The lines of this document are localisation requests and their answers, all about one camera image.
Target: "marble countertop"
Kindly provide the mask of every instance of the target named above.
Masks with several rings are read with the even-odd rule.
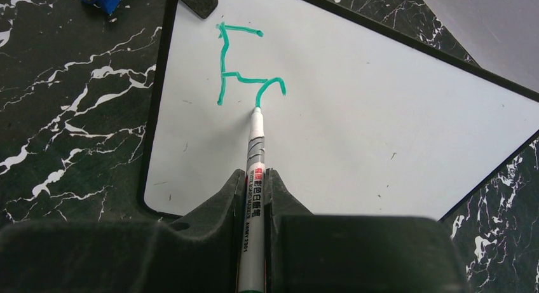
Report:
[[[328,1],[475,64],[423,0]],[[164,9],[0,0],[0,226],[163,219],[135,195]],[[539,290],[538,139],[441,220],[476,292]]]

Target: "whiteboard marker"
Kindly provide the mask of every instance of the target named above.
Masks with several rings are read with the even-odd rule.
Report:
[[[264,119],[259,107],[251,115],[245,171],[245,218],[240,249],[238,292],[264,293]]]

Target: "green curved stroke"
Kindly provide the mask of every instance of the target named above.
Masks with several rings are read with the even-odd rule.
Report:
[[[224,22],[221,24],[217,24],[215,27],[219,29],[219,32],[220,32],[219,38],[222,38],[223,40],[223,46],[221,49],[221,91],[219,92],[219,99],[217,100],[217,104],[219,106],[222,105],[222,101],[224,100],[224,94],[226,92],[226,78],[227,77],[235,77],[241,83],[247,83],[247,84],[262,83],[262,87],[260,87],[260,89],[258,90],[256,94],[256,100],[255,100],[256,107],[260,107],[260,100],[262,98],[262,94],[273,83],[276,83],[276,82],[279,83],[281,87],[281,93],[283,94],[283,96],[286,95],[286,86],[282,78],[279,78],[279,77],[272,78],[272,79],[245,78],[239,72],[226,71],[225,57],[226,57],[226,52],[228,51],[228,48],[230,47],[230,40],[228,39],[228,34],[226,31],[243,31],[249,34],[256,34],[259,37],[263,37],[264,33],[262,31],[248,28],[248,27],[243,27],[243,26],[226,25]]]

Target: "black and white marble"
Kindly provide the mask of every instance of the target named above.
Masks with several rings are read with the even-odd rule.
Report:
[[[475,63],[422,0],[328,1]],[[0,226],[161,219],[135,194],[164,7],[0,0]],[[443,221],[476,291],[538,290],[537,142]]]

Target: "white board surface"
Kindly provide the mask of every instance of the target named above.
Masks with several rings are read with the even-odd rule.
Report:
[[[184,215],[245,168],[260,85],[266,166],[317,214],[439,219],[539,128],[539,105],[302,0],[219,0],[200,20],[178,5],[144,200]]]

